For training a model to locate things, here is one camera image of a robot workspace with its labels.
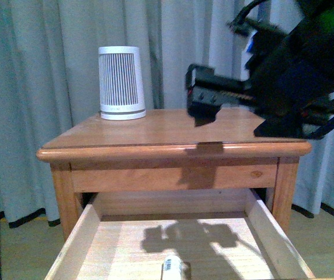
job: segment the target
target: curtain fold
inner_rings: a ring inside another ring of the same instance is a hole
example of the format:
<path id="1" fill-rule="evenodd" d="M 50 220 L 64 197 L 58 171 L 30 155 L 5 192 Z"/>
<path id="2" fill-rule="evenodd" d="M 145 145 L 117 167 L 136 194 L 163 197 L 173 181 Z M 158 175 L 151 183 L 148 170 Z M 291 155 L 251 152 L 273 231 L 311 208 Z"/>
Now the curtain fold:
<path id="1" fill-rule="evenodd" d="M 145 104 L 184 108 L 192 63 L 246 79 L 246 40 L 226 27 L 250 0 L 0 0 L 0 211 L 14 222 L 40 208 L 59 218 L 44 143 L 99 111 L 98 47 L 140 48 Z M 290 31 L 294 1 L 253 18 Z M 301 159 L 294 202 L 334 207 L 334 131 Z"/>

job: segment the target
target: drawer bottom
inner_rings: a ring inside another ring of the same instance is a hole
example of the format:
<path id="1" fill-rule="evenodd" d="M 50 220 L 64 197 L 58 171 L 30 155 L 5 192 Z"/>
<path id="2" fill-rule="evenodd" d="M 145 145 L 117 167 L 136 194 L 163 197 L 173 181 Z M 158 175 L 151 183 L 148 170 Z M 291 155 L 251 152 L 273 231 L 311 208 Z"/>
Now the drawer bottom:
<path id="1" fill-rule="evenodd" d="M 264 203 L 227 189 L 100 193 L 46 279 L 161 279 L 171 254 L 186 280 L 314 278 Z"/>
<path id="2" fill-rule="evenodd" d="M 279 277 L 244 213 L 215 216 L 222 218 L 102 221 L 77 279 L 160 279 L 171 254 L 189 264 L 187 280 Z"/>

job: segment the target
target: white tube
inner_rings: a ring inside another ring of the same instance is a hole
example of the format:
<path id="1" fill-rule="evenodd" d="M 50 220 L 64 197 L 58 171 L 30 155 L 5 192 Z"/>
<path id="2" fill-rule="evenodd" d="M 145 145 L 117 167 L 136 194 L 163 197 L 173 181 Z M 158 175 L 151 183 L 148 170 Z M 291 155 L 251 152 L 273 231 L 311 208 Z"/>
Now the white tube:
<path id="1" fill-rule="evenodd" d="M 181 280 L 181 259 L 176 255 L 169 255 L 163 262 L 162 280 Z"/>

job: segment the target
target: table edge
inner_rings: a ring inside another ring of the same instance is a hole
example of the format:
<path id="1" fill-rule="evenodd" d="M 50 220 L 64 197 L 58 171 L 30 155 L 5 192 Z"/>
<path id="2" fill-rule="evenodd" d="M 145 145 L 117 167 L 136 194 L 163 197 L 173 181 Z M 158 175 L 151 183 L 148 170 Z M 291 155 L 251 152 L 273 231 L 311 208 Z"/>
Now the table edge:
<path id="1" fill-rule="evenodd" d="M 302 156 L 311 144 L 301 142 L 179 143 L 160 145 L 81 146 L 41 148 L 36 156 L 44 162 L 107 161 L 172 158 L 268 158 Z"/>

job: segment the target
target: nightstand top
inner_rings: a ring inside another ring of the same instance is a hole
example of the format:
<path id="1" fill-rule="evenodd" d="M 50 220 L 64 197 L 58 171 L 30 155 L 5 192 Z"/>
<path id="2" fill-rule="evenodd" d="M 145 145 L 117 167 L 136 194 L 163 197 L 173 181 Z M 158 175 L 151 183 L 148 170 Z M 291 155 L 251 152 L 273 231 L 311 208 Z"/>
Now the nightstand top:
<path id="1" fill-rule="evenodd" d="M 139 152 L 144 150 L 145 153 L 145 149 L 150 152 L 152 147 L 156 152 L 158 147 L 186 149 L 197 144 L 221 145 L 225 148 L 260 144 L 267 146 L 270 151 L 272 147 L 277 149 L 281 145 L 290 152 L 293 150 L 291 155 L 309 152 L 311 146 L 305 140 L 255 137 L 253 130 L 262 122 L 262 118 L 242 108 L 224 108 L 215 122 L 202 127 L 194 127 L 194 119 L 187 115 L 186 110 L 150 110 L 144 118 L 128 121 L 104 120 L 96 114 L 45 144 L 37 156 L 50 162 L 76 158 L 68 154 L 74 150 L 77 153 L 79 150 L 89 152 L 88 149 L 92 149 L 93 153 L 95 149 L 105 156 L 109 155 L 105 150 L 110 149 L 120 152 L 127 147 L 134 151 L 138 148 Z"/>

